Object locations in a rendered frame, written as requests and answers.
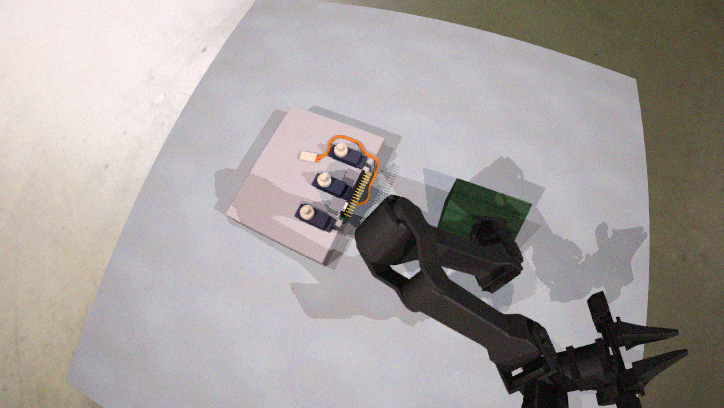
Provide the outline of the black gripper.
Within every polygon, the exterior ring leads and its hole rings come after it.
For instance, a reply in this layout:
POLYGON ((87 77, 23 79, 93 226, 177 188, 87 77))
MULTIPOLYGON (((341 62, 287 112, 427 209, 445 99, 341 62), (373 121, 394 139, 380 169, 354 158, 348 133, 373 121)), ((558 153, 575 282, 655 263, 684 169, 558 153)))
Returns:
POLYGON ((570 391, 582 392, 595 386, 616 384, 619 394, 615 397, 617 408, 642 408, 636 394, 645 396, 644 387, 649 381, 684 358, 688 354, 688 349, 631 362, 633 368, 625 369, 619 347, 625 346, 628 351, 637 345, 675 337, 679 335, 679 331, 672 328, 635 325, 621 321, 620 317, 616 317, 617 322, 613 322, 603 292, 592 294, 587 300, 597 333, 602 333, 602 337, 595 339, 593 344, 575 349, 572 345, 565 347, 566 351, 560 354, 567 387, 570 391), (609 347, 613 353, 610 357, 609 347), (611 366, 615 364, 618 374, 615 374, 611 366))

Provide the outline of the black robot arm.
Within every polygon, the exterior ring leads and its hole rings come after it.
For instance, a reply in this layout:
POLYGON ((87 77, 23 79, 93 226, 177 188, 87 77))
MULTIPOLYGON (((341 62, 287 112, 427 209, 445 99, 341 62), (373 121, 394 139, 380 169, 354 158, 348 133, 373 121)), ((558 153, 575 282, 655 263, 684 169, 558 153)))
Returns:
POLYGON ((569 408, 561 352, 556 353, 545 327, 522 314, 502 314, 449 280, 442 269, 474 275, 482 292, 495 293, 523 270, 524 258, 507 225, 507 219, 477 215, 466 240, 429 225, 409 199, 389 195, 354 237, 371 274, 396 291, 407 309, 488 350, 508 394, 523 395, 521 408, 569 408), (414 260, 421 270, 411 279, 392 270, 391 265, 414 260), (512 376, 520 367, 523 372, 512 376))

